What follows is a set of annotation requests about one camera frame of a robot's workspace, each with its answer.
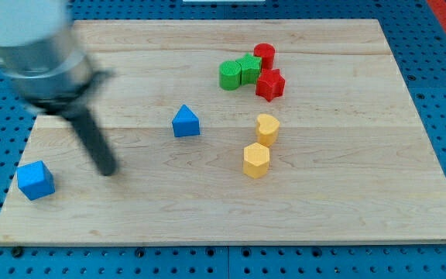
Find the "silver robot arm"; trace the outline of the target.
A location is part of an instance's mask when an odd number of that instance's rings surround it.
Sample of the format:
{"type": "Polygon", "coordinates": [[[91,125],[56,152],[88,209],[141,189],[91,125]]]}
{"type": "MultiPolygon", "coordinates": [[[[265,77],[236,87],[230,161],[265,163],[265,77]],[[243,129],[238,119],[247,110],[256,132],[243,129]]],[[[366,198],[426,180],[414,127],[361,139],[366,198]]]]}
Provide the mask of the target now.
{"type": "Polygon", "coordinates": [[[112,74],[97,68],[81,46],[64,1],[0,0],[0,66],[37,112],[71,124],[100,174],[117,171],[87,107],[112,74]]]}

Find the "black pusher rod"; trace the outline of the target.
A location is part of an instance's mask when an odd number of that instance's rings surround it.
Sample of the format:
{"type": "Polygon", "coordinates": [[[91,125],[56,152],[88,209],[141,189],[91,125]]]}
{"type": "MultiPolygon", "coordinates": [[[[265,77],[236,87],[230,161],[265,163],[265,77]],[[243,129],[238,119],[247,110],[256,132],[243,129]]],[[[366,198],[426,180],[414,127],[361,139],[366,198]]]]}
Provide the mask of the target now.
{"type": "Polygon", "coordinates": [[[118,169],[115,155],[88,108],[79,107],[63,117],[71,124],[98,172],[103,176],[113,175],[118,169]]]}

